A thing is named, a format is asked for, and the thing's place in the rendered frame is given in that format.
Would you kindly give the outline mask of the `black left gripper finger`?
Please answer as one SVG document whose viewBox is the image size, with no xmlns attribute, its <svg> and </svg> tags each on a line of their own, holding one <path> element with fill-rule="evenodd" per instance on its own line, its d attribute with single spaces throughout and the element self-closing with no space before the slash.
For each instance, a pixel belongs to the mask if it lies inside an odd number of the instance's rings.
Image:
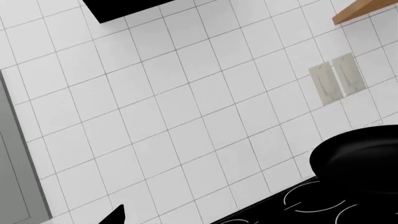
<svg viewBox="0 0 398 224">
<path fill-rule="evenodd" d="M 125 211 L 124 205 L 119 205 L 113 210 L 106 218 L 104 218 L 98 224 L 124 224 L 125 222 Z"/>
</svg>

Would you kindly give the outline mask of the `black frying pan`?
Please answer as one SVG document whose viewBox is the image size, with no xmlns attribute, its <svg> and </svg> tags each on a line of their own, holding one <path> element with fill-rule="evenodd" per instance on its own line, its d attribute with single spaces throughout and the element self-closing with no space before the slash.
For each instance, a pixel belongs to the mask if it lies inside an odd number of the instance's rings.
<svg viewBox="0 0 398 224">
<path fill-rule="evenodd" d="M 312 151 L 309 162 L 320 182 L 336 192 L 398 197 L 398 124 L 334 136 Z"/>
</svg>

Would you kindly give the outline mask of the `grey cabinet side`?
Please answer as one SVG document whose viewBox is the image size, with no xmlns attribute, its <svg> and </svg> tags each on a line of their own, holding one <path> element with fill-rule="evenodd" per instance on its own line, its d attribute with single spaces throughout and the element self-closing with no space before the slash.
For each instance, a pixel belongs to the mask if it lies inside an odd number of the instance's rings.
<svg viewBox="0 0 398 224">
<path fill-rule="evenodd" d="M 51 218 L 0 71 L 0 224 L 41 224 Z"/>
</svg>

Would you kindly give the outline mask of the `black glass cooktop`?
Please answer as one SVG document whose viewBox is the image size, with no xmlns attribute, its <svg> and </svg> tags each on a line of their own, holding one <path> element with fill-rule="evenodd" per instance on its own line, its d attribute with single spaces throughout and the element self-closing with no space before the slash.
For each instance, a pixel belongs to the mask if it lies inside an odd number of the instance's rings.
<svg viewBox="0 0 398 224">
<path fill-rule="evenodd" d="M 312 177 L 211 224 L 398 224 L 398 210 L 332 195 Z"/>
</svg>

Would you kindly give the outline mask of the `black range hood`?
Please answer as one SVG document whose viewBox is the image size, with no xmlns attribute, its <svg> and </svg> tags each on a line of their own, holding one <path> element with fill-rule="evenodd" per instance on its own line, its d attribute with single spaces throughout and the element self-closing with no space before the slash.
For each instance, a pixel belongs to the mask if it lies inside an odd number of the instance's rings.
<svg viewBox="0 0 398 224">
<path fill-rule="evenodd" d="M 174 0 L 82 0 L 102 24 Z"/>
</svg>

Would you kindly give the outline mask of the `grey wall outlet plate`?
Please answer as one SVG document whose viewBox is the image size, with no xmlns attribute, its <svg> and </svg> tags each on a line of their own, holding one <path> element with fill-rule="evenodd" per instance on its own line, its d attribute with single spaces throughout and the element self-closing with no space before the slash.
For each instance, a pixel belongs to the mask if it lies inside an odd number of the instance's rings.
<svg viewBox="0 0 398 224">
<path fill-rule="evenodd" d="M 323 106 L 343 97 L 329 62 L 316 65 L 308 70 Z"/>
<path fill-rule="evenodd" d="M 366 89 L 366 84 L 352 53 L 333 59 L 332 65 L 347 96 Z"/>
</svg>

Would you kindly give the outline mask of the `wooden wall shelf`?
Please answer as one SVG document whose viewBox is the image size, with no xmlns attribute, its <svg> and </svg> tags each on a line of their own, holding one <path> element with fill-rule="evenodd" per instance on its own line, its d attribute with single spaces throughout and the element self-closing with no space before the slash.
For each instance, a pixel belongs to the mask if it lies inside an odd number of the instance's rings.
<svg viewBox="0 0 398 224">
<path fill-rule="evenodd" d="M 334 25 L 338 25 L 395 3 L 398 3 L 398 0 L 356 0 L 333 16 L 332 21 Z"/>
</svg>

